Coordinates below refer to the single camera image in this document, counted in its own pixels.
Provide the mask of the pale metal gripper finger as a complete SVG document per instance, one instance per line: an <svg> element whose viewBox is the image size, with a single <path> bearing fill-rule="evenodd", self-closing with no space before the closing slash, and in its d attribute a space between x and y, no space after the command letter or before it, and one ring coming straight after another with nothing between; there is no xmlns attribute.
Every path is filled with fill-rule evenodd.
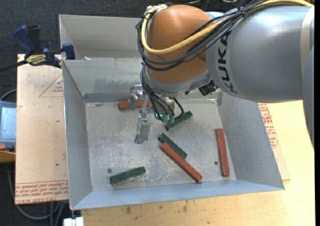
<svg viewBox="0 0 320 226"><path fill-rule="evenodd" d="M142 144L149 138L149 132L151 128L151 123L147 116L139 116L137 121L136 136L134 139L135 144Z"/></svg>
<svg viewBox="0 0 320 226"><path fill-rule="evenodd" d="M143 88L142 85L134 85L130 89L129 109L137 109L143 105Z"/></svg>

